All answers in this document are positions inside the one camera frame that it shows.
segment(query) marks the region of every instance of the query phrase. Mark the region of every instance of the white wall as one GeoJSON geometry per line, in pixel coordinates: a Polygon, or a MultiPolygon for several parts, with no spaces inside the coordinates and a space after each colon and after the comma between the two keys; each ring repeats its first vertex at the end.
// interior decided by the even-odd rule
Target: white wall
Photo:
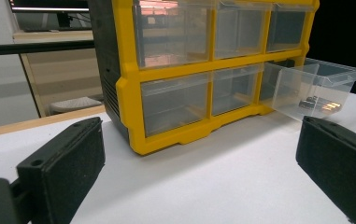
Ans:
{"type": "MultiPolygon", "coordinates": [[[[0,45],[13,44],[15,27],[7,0],[0,0],[0,45]]],[[[36,118],[36,106],[18,55],[0,56],[0,125],[36,118]]]]}

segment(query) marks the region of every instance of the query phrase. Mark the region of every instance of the plastic drawer organizer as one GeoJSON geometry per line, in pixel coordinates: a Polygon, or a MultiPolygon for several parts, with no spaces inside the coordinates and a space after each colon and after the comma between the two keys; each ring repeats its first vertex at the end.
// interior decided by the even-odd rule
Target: plastic drawer organizer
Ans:
{"type": "Polygon", "coordinates": [[[89,1],[107,113],[139,154],[276,109],[338,112],[356,68],[306,59],[318,0],[89,1]]]}

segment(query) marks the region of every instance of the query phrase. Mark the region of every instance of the yellow storage organizer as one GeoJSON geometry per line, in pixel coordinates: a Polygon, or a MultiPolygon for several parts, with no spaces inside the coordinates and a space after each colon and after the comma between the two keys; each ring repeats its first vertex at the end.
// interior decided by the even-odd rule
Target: yellow storage organizer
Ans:
{"type": "Polygon", "coordinates": [[[272,109],[264,63],[303,64],[318,0],[89,1],[107,113],[138,154],[272,109]]]}

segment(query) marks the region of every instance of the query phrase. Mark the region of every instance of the monitor screen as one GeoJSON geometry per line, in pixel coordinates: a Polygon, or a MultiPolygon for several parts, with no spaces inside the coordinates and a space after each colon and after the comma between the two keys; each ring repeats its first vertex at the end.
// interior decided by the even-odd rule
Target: monitor screen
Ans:
{"type": "Polygon", "coordinates": [[[87,0],[8,0],[12,12],[88,12],[87,0]]]}

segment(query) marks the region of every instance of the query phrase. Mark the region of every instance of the wooden edge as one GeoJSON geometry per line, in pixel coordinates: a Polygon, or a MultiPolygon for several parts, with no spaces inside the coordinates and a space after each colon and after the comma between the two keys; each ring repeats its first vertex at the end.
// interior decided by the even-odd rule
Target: wooden edge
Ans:
{"type": "Polygon", "coordinates": [[[69,119],[78,119],[85,116],[104,113],[105,111],[106,111],[105,107],[103,105],[99,105],[91,108],[81,109],[81,110],[45,117],[41,119],[32,119],[19,123],[8,124],[5,126],[0,126],[0,134],[13,133],[13,132],[35,128],[47,124],[57,123],[69,119]]]}

